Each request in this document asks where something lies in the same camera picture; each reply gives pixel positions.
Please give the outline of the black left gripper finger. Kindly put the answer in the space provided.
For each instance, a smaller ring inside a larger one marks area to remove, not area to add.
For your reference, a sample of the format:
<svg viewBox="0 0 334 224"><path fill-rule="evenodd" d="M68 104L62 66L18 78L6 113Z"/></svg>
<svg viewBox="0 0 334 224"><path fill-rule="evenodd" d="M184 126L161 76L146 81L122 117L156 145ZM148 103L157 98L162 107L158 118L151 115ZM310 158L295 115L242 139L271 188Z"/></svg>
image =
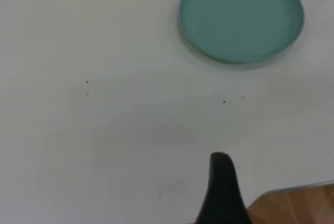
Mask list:
<svg viewBox="0 0 334 224"><path fill-rule="evenodd" d="M195 223L251 223L243 203L234 163L229 155L210 156L208 189Z"/></svg>

